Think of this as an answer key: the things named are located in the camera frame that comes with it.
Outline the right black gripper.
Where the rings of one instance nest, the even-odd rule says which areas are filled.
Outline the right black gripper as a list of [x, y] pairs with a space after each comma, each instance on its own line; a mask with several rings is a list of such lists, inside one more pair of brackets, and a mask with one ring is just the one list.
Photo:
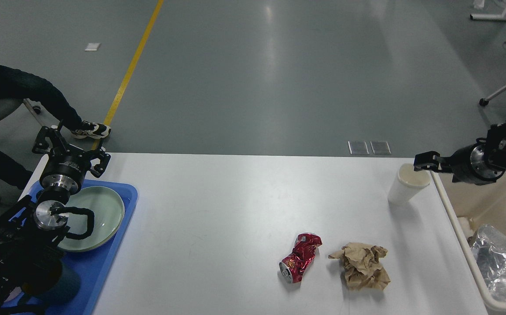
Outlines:
[[484, 146], [478, 143], [463, 147], [448, 158], [440, 156], [436, 151], [428, 151], [415, 156], [413, 170], [452, 174], [453, 183], [484, 186], [495, 183], [505, 173], [502, 169], [489, 166], [484, 157]]

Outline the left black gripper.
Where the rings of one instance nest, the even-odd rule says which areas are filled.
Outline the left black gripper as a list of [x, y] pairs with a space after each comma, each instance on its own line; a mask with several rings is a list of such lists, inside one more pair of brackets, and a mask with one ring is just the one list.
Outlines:
[[104, 138], [98, 140], [97, 147], [89, 151], [68, 149], [61, 133], [62, 127], [63, 120], [55, 127], [41, 127], [31, 152], [49, 156], [39, 180], [43, 191], [75, 195], [81, 190], [87, 172], [95, 178], [105, 173], [111, 155], [103, 147]]

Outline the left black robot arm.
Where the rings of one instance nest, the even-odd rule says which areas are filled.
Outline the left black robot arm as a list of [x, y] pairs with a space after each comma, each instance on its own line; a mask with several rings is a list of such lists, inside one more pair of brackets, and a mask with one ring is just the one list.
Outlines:
[[48, 155], [35, 200], [26, 195], [0, 215], [0, 315], [43, 315], [45, 308], [40, 305], [3, 304], [17, 287], [51, 288], [49, 281], [65, 255], [59, 243], [65, 238], [83, 240], [94, 231], [94, 212], [67, 206], [67, 202], [81, 190], [87, 173], [96, 178], [103, 175], [111, 156], [103, 149], [103, 141], [90, 151], [69, 144], [61, 128], [61, 124], [44, 126], [35, 138], [32, 152]]

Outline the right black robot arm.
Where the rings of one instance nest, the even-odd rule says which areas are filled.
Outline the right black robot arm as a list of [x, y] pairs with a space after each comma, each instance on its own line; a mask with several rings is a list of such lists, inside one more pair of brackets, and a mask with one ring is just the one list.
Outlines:
[[451, 156], [441, 156], [436, 151], [415, 156], [413, 170], [428, 170], [451, 174], [452, 182], [465, 182], [484, 186], [495, 183], [506, 172], [506, 122], [493, 124], [486, 137], [480, 137], [472, 145], [465, 146]]

